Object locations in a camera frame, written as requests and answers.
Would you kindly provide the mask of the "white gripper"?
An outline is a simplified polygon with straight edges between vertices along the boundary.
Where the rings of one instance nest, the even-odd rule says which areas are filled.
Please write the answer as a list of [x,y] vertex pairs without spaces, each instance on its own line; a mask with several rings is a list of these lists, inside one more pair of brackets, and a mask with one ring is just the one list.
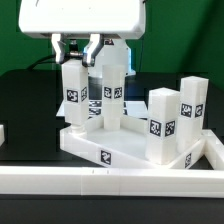
[[22,0],[19,28],[34,38],[51,36],[55,62],[63,64],[67,39],[88,39],[82,65],[93,67],[109,39],[139,39],[145,33],[143,0]]

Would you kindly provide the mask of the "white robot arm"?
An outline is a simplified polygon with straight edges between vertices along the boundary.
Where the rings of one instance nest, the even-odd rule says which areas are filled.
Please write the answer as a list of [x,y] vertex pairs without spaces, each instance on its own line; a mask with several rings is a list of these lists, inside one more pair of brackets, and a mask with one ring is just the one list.
[[145,33],[144,0],[21,0],[19,28],[33,38],[49,38],[56,62],[65,59],[67,40],[87,39],[79,54],[89,75],[100,78],[104,65],[121,64],[132,75],[126,42]]

